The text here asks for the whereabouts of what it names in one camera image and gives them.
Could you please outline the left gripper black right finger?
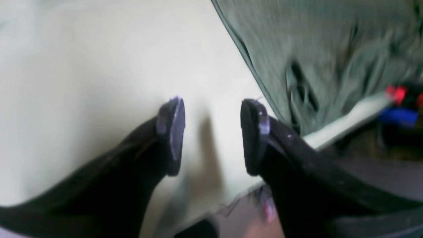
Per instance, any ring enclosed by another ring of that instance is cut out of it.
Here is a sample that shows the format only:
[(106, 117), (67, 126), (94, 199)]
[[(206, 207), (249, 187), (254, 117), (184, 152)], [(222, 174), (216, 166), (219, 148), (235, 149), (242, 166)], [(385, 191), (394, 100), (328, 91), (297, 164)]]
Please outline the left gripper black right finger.
[(285, 237), (422, 237), (421, 164), (326, 156), (253, 99), (240, 120), (247, 172), (269, 185)]

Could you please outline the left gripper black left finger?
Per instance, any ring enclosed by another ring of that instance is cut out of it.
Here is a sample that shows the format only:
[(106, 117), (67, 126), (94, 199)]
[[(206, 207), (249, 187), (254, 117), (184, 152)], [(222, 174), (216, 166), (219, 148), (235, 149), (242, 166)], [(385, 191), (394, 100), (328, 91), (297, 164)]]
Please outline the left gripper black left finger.
[(180, 97), (45, 193), (1, 207), (1, 228), (30, 238), (137, 238), (158, 183), (181, 167)]

